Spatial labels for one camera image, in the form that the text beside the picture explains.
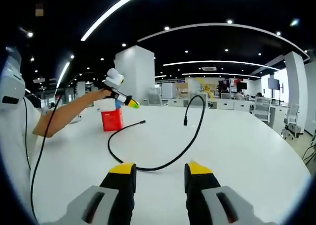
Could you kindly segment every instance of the white column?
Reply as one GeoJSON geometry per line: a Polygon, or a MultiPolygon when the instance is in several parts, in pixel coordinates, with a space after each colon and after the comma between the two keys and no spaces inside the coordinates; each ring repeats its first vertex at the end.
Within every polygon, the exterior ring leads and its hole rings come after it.
{"type": "Polygon", "coordinates": [[[116,70],[124,76],[119,90],[138,102],[148,98],[149,89],[155,87],[154,53],[137,45],[118,54],[114,60],[116,70]]]}
{"type": "Polygon", "coordinates": [[[307,80],[304,62],[302,57],[295,52],[287,54],[284,59],[289,85],[289,105],[300,105],[297,125],[301,127],[301,133],[303,133],[308,105],[307,80]]]}
{"type": "Polygon", "coordinates": [[[77,82],[76,99],[85,95],[85,82],[77,82]]]}

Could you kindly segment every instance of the ceiling light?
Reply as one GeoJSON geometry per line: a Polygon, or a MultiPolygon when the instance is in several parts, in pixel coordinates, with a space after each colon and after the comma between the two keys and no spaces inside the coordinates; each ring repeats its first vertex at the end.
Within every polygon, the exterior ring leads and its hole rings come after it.
{"type": "Polygon", "coordinates": [[[70,62],[67,62],[67,63],[65,64],[65,67],[64,67],[63,71],[62,71],[61,74],[60,74],[60,77],[59,77],[58,82],[57,82],[55,94],[56,94],[56,92],[57,92],[57,89],[59,88],[59,85],[60,85],[60,83],[61,83],[61,80],[63,79],[63,77],[64,77],[64,75],[65,75],[65,73],[66,73],[67,68],[69,67],[69,64],[70,64],[70,62]]]}
{"type": "Polygon", "coordinates": [[[245,64],[245,65],[252,65],[252,66],[258,66],[258,67],[270,68],[270,69],[277,70],[277,71],[279,70],[277,68],[270,67],[270,66],[267,66],[267,65],[258,64],[258,63],[247,63],[247,62],[228,61],[228,60],[187,61],[187,62],[167,63],[167,64],[163,64],[163,66],[171,66],[171,65],[187,64],[187,63],[236,63],[236,64],[245,64]]]}
{"type": "Polygon", "coordinates": [[[261,78],[257,76],[252,76],[252,75],[245,75],[245,74],[234,74],[234,73],[183,73],[182,75],[234,75],[234,76],[242,76],[242,77],[251,77],[251,78],[261,78]]]}
{"type": "Polygon", "coordinates": [[[155,78],[163,78],[166,77],[167,75],[160,75],[160,76],[155,76],[155,78]]]}
{"type": "Polygon", "coordinates": [[[84,34],[84,36],[81,38],[81,41],[85,41],[92,32],[104,21],[106,20],[110,15],[112,15],[115,11],[117,11],[119,8],[127,4],[131,0],[120,0],[116,4],[114,4],[109,10],[107,10],[90,28],[89,30],[84,34]]]}
{"type": "Polygon", "coordinates": [[[300,23],[300,20],[295,18],[292,20],[290,26],[293,27],[293,26],[297,26],[298,24],[300,23]]]}

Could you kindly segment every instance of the red box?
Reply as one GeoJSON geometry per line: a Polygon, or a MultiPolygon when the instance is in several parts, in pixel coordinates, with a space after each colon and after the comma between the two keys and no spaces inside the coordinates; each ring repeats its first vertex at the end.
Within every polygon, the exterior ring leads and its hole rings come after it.
{"type": "Polygon", "coordinates": [[[117,131],[123,128],[122,111],[117,109],[115,111],[101,112],[103,131],[117,131]]]}

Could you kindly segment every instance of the ceiling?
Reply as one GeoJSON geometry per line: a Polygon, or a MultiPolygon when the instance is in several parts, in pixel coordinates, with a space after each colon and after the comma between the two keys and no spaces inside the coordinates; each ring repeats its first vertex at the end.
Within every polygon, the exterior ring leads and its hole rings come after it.
{"type": "MultiPolygon", "coordinates": [[[[68,61],[70,65],[60,88],[73,78],[92,81],[95,74],[114,67],[116,53],[133,45],[155,53],[156,76],[163,72],[167,75],[164,79],[182,78],[182,73],[200,73],[203,71],[199,68],[205,66],[216,66],[217,73],[245,75],[252,75],[259,68],[232,63],[163,66],[168,63],[222,60],[264,65],[290,51],[302,55],[303,59],[313,52],[313,34],[309,31],[312,28],[306,12],[293,5],[293,0],[132,0],[109,16],[87,40],[80,41],[89,27],[118,1],[38,0],[43,5],[44,17],[35,17],[34,10],[19,13],[7,38],[22,54],[21,72],[26,87],[31,92],[39,91],[42,86],[55,89],[68,61]],[[294,18],[299,18],[300,23],[291,27],[294,18]],[[223,26],[228,19],[234,23],[223,26]],[[173,31],[173,28],[200,23],[211,25],[173,31]],[[169,31],[164,31],[166,26],[170,27],[169,31]],[[26,38],[18,27],[32,31],[33,37],[26,38]],[[138,42],[161,31],[164,32],[160,35],[138,42]],[[288,41],[275,35],[277,31],[288,41]],[[33,82],[37,78],[42,84],[33,82]]],[[[273,67],[281,69],[285,64],[280,61],[273,67]]],[[[273,71],[265,69],[254,76],[273,71]]]]}

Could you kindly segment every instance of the white table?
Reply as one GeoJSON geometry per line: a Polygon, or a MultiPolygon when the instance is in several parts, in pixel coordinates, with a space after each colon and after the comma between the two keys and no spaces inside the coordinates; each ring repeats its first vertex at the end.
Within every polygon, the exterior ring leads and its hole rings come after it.
{"type": "MultiPolygon", "coordinates": [[[[140,167],[160,166],[178,155],[192,139],[201,109],[142,106],[123,108],[124,124],[147,122],[113,137],[113,152],[140,167]]],[[[82,121],[49,138],[34,187],[40,223],[55,221],[70,201],[91,185],[99,185],[117,165],[107,150],[111,133],[102,131],[95,109],[82,121]]],[[[295,206],[310,173],[291,146],[247,112],[206,109],[199,135],[186,154],[157,172],[137,172],[132,225],[188,225],[184,164],[190,160],[209,167],[221,185],[228,185],[254,206],[265,222],[282,221],[295,206]]]]}

